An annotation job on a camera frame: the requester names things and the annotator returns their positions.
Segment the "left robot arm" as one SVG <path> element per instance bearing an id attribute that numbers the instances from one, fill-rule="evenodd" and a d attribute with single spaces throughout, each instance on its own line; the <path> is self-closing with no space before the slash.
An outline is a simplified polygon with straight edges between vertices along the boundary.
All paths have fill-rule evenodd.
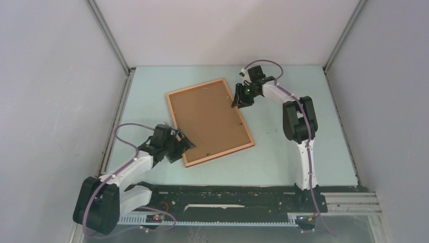
<path id="1" fill-rule="evenodd" d="M 137 178 L 164 158 L 174 163 L 196 147 L 179 128 L 158 124 L 150 130 L 152 135 L 139 146 L 116 136 L 133 149 L 130 159 L 108 174 L 83 181 L 72 220 L 82 226 L 84 236 L 109 238 L 122 216 L 139 208 L 157 209 L 160 197 L 153 186 Z"/>

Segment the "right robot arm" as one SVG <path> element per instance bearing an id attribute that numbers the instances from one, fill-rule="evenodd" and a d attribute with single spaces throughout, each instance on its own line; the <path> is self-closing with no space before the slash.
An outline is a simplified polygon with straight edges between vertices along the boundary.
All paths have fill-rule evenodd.
<path id="1" fill-rule="evenodd" d="M 309 96 L 297 97 L 280 86 L 277 78 L 266 76 L 261 66 L 241 69 L 243 81 L 235 85 L 232 108 L 245 108 L 254 104 L 258 96 L 282 105 L 283 133 L 287 140 L 296 143 L 299 154 L 297 194 L 295 207 L 302 212 L 312 208 L 316 201 L 318 182 L 314 172 L 314 139 L 318 130 L 313 100 Z"/>

